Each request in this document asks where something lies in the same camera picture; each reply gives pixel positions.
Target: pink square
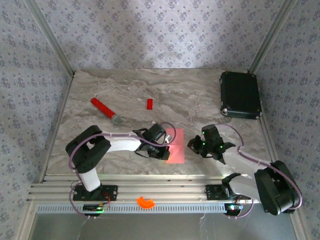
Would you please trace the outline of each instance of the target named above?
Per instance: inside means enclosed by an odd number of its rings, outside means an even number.
[[[167,128],[166,133],[174,136],[173,128]],[[183,128],[176,128],[176,137],[172,144],[169,145],[170,156],[166,161],[167,164],[184,164],[185,163],[185,134]]]

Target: pink paper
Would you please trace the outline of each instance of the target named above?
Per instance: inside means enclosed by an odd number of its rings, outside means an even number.
[[[174,136],[173,128],[165,130],[167,134]],[[183,128],[176,128],[176,138],[169,145],[170,157],[166,161],[167,164],[184,164],[185,163],[185,134]]]

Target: floral wallpaper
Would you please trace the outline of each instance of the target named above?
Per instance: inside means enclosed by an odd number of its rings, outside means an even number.
[[[0,30],[0,240],[10,240],[69,78],[23,0],[0,1]]]
[[[283,0],[37,2],[74,70],[246,70]]]
[[[257,71],[281,160],[303,196],[320,239],[320,2],[299,0]]]

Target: marble tabletop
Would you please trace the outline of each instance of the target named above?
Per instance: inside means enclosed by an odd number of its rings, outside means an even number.
[[[68,167],[66,145],[91,125],[107,132],[125,133],[150,128],[154,122],[170,122],[184,129],[185,163],[143,158],[134,152],[107,153],[96,169],[98,174],[128,175],[212,175],[233,173],[233,167],[212,158],[202,158],[187,147],[201,128],[228,123],[243,137],[243,150],[266,159],[264,139],[257,120],[225,117],[220,112],[221,69],[96,69],[75,73],[62,120],[49,157],[46,174],[73,174]],[[122,117],[114,125],[90,102],[97,97]],[[153,99],[153,110],[146,109]],[[218,126],[224,141],[240,144],[237,134]]]

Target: black suitcase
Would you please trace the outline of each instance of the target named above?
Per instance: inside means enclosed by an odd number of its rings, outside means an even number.
[[[259,119],[262,115],[257,77],[225,71],[220,77],[221,113],[224,116]]]

